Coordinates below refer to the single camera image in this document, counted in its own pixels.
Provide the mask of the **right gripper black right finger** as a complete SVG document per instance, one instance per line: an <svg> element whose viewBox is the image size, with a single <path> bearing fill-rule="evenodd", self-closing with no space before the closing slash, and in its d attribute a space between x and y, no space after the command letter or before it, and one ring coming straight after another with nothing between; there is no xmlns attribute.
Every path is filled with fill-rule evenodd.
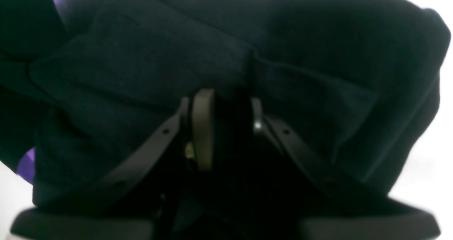
<svg viewBox="0 0 453 240"><path fill-rule="evenodd" d="M342 216L300 216L301 240L434 240L440 235L435 217L373 193L342 170L316 155L298 134L278 117L265 115L259 98L251 98L254 139L272 143Z"/></svg>

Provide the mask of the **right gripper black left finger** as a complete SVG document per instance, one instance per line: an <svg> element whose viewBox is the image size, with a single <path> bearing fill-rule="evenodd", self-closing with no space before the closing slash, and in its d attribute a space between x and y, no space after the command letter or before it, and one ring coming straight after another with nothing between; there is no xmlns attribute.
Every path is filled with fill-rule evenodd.
<svg viewBox="0 0 453 240"><path fill-rule="evenodd" d="M166 240L187 166L212 169L215 93L184 97L136 152L88 186L21 212L12 240Z"/></svg>

